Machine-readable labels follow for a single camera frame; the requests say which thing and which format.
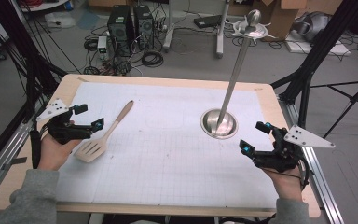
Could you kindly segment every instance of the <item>computer tower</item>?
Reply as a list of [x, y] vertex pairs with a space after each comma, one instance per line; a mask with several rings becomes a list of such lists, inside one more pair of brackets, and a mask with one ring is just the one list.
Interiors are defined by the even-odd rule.
[[154, 20], [148, 6], [133, 7], [135, 21], [135, 36], [139, 49], [152, 49], [154, 47]]
[[132, 55], [131, 44], [134, 40], [130, 6], [113, 6], [107, 28], [112, 39], [115, 55], [130, 57]]

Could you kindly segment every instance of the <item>human hand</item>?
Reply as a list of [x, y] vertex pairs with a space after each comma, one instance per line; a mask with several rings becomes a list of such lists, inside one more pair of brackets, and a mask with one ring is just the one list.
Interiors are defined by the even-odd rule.
[[62, 145], [50, 134], [46, 134], [42, 139], [42, 150], [37, 169], [57, 171], [66, 162], [72, 149], [80, 142], [81, 140], [76, 139]]
[[300, 171], [298, 167], [278, 173], [274, 169], [263, 169], [274, 183], [275, 190], [281, 199], [289, 199], [302, 202]]

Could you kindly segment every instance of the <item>spatula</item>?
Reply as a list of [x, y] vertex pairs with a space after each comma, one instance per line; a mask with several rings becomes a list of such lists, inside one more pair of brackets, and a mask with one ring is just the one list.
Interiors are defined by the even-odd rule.
[[75, 157], [81, 161], [91, 162], [101, 156], [107, 149], [106, 141], [110, 134], [131, 110], [132, 106], [133, 101], [129, 101], [121, 110], [120, 114], [117, 116], [115, 122], [113, 122], [106, 134], [104, 134], [101, 138], [85, 142], [83, 146], [77, 150]]

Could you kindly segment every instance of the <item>round metal base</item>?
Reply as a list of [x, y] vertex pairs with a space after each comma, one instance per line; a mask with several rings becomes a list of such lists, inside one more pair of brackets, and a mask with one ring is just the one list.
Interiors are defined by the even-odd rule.
[[226, 112], [222, 123], [217, 127], [220, 109], [212, 109], [201, 116], [201, 127], [208, 135], [217, 139], [228, 139], [238, 130], [238, 122], [234, 116]]

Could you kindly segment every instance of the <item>gray sleeve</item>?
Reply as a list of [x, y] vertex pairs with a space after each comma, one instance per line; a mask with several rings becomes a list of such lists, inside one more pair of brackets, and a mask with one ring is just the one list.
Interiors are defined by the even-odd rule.
[[28, 170], [21, 189], [10, 195], [11, 205], [0, 216], [3, 223], [56, 223], [57, 171]]
[[287, 199], [277, 200], [277, 214], [269, 224], [310, 224], [308, 204]]

